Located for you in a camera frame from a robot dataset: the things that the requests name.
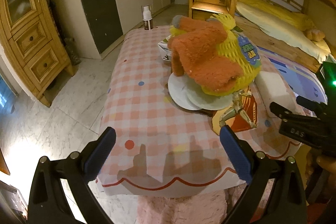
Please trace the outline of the white foam block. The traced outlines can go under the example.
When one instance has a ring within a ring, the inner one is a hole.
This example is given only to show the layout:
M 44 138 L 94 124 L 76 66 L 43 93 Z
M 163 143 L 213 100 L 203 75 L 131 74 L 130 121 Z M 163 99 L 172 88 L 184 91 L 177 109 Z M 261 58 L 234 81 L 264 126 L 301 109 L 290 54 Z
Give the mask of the white foam block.
M 260 71 L 255 78 L 255 84 L 269 117 L 276 118 L 270 111 L 269 106 L 272 102 L 276 102 L 292 112 L 295 111 L 294 94 L 291 89 L 286 87 L 282 77 L 278 73 Z

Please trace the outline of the yellow foam fruit net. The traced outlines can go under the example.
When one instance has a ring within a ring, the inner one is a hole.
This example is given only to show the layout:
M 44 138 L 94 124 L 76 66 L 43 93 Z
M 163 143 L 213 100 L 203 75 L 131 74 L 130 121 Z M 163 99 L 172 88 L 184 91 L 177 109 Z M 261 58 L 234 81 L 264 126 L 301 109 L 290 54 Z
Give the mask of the yellow foam fruit net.
M 243 69 L 234 92 L 245 89 L 261 70 L 261 57 L 256 46 L 247 37 L 234 33 L 236 21 L 230 14 L 214 14 L 209 19 L 220 21 L 228 32 L 228 38 L 217 47 L 218 54 L 236 61 Z

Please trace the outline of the orange fuzzy sock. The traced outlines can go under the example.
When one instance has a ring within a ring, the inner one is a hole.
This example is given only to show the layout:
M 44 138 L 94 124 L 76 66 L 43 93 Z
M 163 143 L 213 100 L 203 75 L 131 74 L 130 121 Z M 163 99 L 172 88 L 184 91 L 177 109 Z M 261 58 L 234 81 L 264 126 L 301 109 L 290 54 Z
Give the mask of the orange fuzzy sock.
M 172 72 L 177 77 L 187 75 L 207 94 L 233 93 L 243 69 L 236 61 L 218 54 L 218 45 L 227 38 L 228 32 L 217 19 L 175 16 L 168 41 Z

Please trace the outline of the colourful oval rug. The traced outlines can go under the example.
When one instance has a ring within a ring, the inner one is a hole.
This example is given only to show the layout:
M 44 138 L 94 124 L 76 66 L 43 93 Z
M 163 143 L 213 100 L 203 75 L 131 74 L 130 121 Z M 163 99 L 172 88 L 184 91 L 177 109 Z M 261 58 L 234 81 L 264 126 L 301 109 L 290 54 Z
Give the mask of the colourful oval rug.
M 259 51 L 275 66 L 295 94 L 311 101 L 327 103 L 324 88 L 313 72 L 265 48 L 259 47 Z

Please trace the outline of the red snack box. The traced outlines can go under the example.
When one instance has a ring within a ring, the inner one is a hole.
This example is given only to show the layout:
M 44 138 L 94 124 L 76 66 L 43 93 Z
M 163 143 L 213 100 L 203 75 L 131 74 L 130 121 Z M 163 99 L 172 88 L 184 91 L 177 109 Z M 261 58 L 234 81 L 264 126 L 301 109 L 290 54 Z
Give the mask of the red snack box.
M 224 125 L 230 126 L 233 132 L 241 132 L 256 128 L 257 123 L 257 102 L 250 90 L 232 93 L 229 106 L 218 110 L 212 118 L 217 135 Z

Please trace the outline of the plush toy on bed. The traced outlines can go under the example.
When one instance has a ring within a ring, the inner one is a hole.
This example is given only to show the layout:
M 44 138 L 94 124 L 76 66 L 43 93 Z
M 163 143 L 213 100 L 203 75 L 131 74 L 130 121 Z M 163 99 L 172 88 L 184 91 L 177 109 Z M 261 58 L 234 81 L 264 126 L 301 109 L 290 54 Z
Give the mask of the plush toy on bed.
M 307 29 L 304 31 L 305 36 L 312 41 L 320 42 L 325 38 L 324 32 L 316 28 Z

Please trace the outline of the wooden bunk bed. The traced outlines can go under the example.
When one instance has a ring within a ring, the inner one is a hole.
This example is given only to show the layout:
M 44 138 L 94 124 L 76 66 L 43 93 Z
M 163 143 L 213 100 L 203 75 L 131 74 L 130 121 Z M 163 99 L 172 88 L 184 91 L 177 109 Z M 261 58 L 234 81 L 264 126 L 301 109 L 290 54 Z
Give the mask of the wooden bunk bed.
M 238 24 L 258 46 L 316 72 L 335 56 L 335 0 L 238 0 Z M 304 31 L 325 34 L 320 42 Z

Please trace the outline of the green white box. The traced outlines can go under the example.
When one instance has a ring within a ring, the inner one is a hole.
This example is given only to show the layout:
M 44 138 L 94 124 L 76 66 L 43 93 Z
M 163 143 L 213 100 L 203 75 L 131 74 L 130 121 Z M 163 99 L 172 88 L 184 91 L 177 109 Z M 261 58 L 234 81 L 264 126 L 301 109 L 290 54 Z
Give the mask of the green white box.
M 158 49 L 159 53 L 161 55 L 161 59 L 163 61 L 171 62 L 171 50 L 168 48 L 168 42 L 169 42 L 170 36 L 164 38 L 158 43 Z

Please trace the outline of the wooden cabinet with drawers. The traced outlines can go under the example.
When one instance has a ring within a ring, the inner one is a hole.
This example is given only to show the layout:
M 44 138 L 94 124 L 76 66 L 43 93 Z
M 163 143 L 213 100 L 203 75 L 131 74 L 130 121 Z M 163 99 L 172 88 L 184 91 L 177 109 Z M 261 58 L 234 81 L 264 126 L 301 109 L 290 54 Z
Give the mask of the wooden cabinet with drawers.
M 47 0 L 1 0 L 1 46 L 24 87 L 47 107 L 52 81 L 62 71 L 74 75 Z

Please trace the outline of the white brown bottle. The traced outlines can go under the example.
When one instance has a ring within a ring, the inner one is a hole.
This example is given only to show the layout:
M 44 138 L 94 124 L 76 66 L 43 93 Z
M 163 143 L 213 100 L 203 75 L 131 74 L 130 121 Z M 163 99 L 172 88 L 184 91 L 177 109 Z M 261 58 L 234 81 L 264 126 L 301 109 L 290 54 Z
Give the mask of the white brown bottle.
M 153 17 L 151 14 L 150 5 L 142 7 L 142 18 L 143 18 L 144 29 L 147 31 L 152 30 L 153 29 Z

